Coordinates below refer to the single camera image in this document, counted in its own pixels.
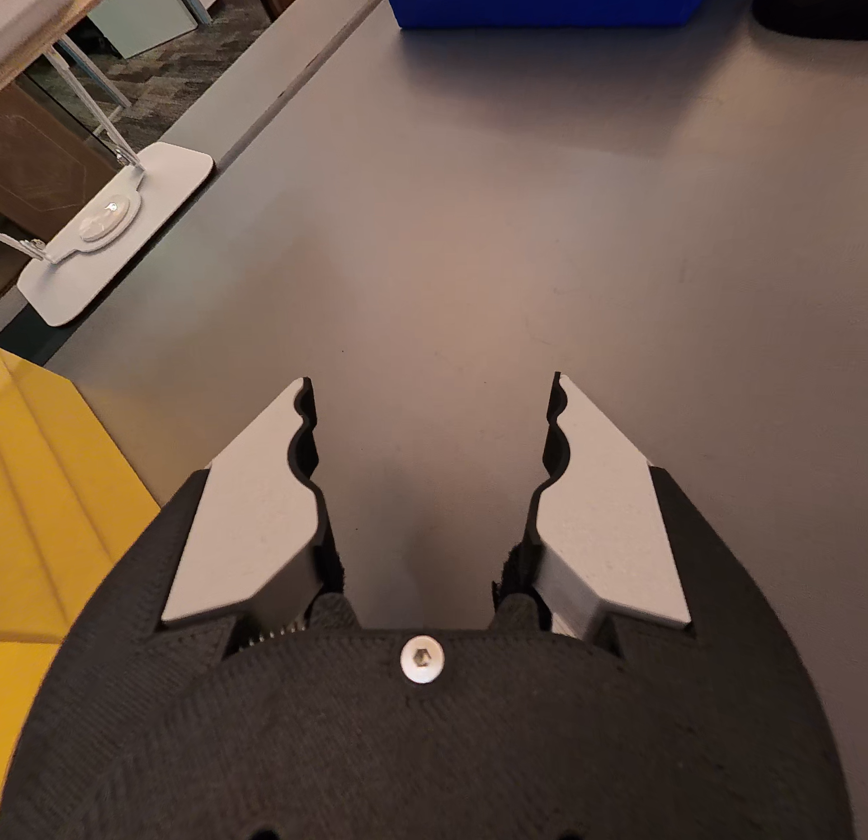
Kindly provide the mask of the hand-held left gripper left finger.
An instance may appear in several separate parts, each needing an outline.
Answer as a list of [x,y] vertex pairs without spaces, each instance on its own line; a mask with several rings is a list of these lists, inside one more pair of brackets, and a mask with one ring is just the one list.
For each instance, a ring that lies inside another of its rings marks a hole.
[[260,640],[303,627],[313,601],[342,592],[323,491],[311,379],[293,380],[215,456],[160,621],[234,615]]

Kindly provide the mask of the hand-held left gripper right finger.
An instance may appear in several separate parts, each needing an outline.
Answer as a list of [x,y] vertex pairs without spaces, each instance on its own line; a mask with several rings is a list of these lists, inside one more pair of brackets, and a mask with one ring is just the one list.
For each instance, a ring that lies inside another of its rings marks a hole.
[[557,372],[546,412],[546,479],[533,491],[495,607],[524,594],[542,629],[593,640],[610,615],[668,629],[689,605],[645,455],[570,378]]

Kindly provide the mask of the yellow plastic bin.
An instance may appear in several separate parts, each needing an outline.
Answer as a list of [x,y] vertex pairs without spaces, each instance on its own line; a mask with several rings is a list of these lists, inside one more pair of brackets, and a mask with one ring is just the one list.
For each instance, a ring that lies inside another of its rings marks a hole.
[[1,352],[1,784],[73,623],[159,505],[73,383]]

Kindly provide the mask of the black mesh wrist pad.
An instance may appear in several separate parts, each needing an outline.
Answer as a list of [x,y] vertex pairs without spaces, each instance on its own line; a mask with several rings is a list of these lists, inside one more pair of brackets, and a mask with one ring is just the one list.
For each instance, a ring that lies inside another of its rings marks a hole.
[[760,25],[785,35],[867,39],[867,0],[754,0],[752,13]]

